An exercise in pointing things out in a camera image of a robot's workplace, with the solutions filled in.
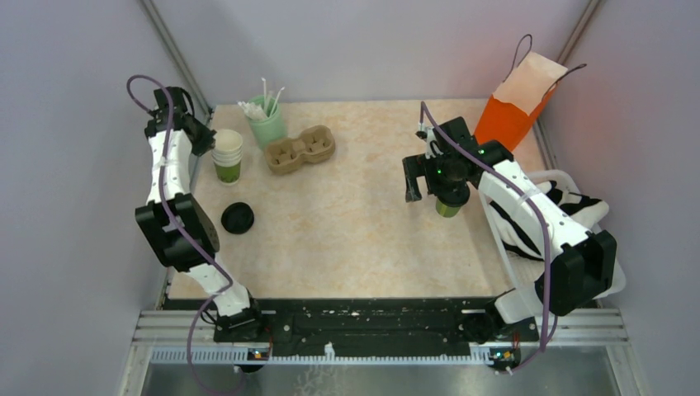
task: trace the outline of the metal floor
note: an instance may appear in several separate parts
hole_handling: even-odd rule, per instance
[[[228,365],[196,368],[207,386],[222,392],[234,389],[242,375]],[[247,375],[245,381],[239,396],[619,394],[605,347],[550,347],[512,377],[494,375],[481,365],[270,365]],[[143,396],[207,394],[181,364],[150,365],[142,392]]]

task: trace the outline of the marble table surface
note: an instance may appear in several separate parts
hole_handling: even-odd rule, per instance
[[[438,122],[463,116],[473,132],[486,100],[427,101]],[[401,160],[424,151],[414,132],[419,101],[283,103],[289,135],[327,125],[337,149],[330,160],[277,176],[267,168],[237,106],[218,106],[212,127],[244,137],[242,176],[216,180],[201,159],[194,195],[219,233],[217,259],[258,298],[488,296],[511,287],[475,191],[444,219],[419,180],[423,200],[404,201]],[[526,172],[545,168],[533,133],[515,149]],[[255,224],[243,235],[220,223],[243,201]],[[171,299],[202,298],[199,285],[174,274]]]

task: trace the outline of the paper bag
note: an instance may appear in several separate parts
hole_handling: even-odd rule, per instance
[[[476,125],[476,141],[482,144],[495,139],[513,151],[542,112],[558,82],[584,66],[568,70],[540,54],[528,52],[489,97]]]

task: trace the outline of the black cup lid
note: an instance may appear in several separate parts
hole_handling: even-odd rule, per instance
[[[235,204],[229,205],[221,215],[221,224],[224,226],[224,229],[230,233],[245,233],[253,227],[254,221],[255,216],[253,215],[253,210],[250,209],[248,204],[243,202],[236,202]]]

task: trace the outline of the black and white cloth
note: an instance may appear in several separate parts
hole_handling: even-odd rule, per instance
[[[604,200],[556,188],[556,181],[544,181],[537,184],[537,188],[559,206],[561,211],[587,229],[605,217],[610,209]],[[506,250],[525,258],[542,261],[542,254],[535,244],[501,206],[491,201],[489,210]]]

